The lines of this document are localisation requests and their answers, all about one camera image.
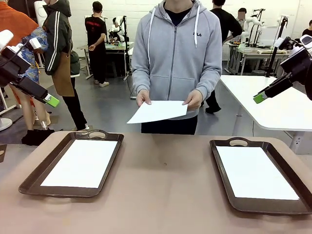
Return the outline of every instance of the plaid shirt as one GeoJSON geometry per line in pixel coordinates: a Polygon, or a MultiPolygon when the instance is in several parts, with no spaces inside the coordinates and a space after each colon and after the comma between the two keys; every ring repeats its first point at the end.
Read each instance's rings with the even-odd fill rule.
{"type": "MultiPolygon", "coordinates": [[[[238,19],[238,18],[236,18],[236,20],[239,22],[240,26],[244,30],[244,24],[245,24],[246,20],[245,19],[238,19]]],[[[240,42],[240,40],[241,40],[241,35],[237,36],[236,38],[233,38],[231,42],[240,42]]]]}

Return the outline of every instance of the white drawstring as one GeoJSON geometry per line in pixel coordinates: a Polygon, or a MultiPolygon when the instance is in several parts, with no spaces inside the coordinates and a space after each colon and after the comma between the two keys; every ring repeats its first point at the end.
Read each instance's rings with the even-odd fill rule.
{"type": "Polygon", "coordinates": [[[194,30],[194,41],[195,41],[196,48],[197,48],[197,26],[198,26],[199,11],[200,11],[200,5],[198,5],[198,9],[197,9],[197,15],[196,15],[196,20],[195,20],[195,30],[194,30]]]}
{"type": "Polygon", "coordinates": [[[151,29],[152,29],[152,23],[154,19],[156,8],[153,9],[151,22],[150,22],[150,32],[148,34],[148,42],[147,42],[147,54],[148,54],[148,63],[151,65],[151,59],[150,59],[150,37],[151,37],[151,29]]]}

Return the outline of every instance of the white wall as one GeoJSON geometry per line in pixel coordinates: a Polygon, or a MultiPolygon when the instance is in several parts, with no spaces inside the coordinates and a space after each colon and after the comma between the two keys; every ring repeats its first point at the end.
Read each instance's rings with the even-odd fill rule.
{"type": "MultiPolygon", "coordinates": [[[[109,18],[106,22],[107,27],[111,27],[112,19],[116,16],[126,15],[128,17],[128,35],[130,40],[135,39],[137,24],[141,17],[148,13],[161,0],[99,0],[104,7],[103,16],[109,18]]],[[[73,29],[74,47],[84,45],[87,36],[84,27],[84,16],[92,13],[93,0],[70,0],[72,17],[70,17],[73,29]]],[[[212,8],[212,0],[201,0],[205,7],[212,8]]],[[[245,7],[248,11],[247,16],[252,14],[253,9],[265,8],[262,19],[268,26],[278,25],[276,22],[281,14],[289,15],[289,25],[286,29],[289,36],[299,37],[302,31],[307,28],[312,20],[311,9],[312,0],[227,0],[224,9],[234,17],[237,17],[239,8],[245,7]]],[[[228,48],[224,46],[223,59],[227,59],[228,48]]]]}

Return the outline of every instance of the white round base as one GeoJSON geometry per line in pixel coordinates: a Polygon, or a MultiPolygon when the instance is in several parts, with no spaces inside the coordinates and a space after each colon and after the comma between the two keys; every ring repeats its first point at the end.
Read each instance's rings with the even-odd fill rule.
{"type": "Polygon", "coordinates": [[[0,118],[0,131],[9,128],[12,125],[12,121],[9,118],[0,118]]]}

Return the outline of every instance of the hoodie zipper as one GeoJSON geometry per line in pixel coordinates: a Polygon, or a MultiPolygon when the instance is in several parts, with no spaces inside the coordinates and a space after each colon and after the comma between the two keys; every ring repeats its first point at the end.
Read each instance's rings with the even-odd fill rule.
{"type": "Polygon", "coordinates": [[[172,55],[171,71],[170,71],[170,81],[169,81],[169,92],[168,92],[167,100],[169,100],[170,92],[171,92],[171,85],[172,85],[172,76],[173,76],[173,69],[174,69],[174,59],[175,59],[175,53],[176,53],[176,31],[177,31],[177,26],[175,26],[174,51],[173,51],[173,55],[172,55]]]}

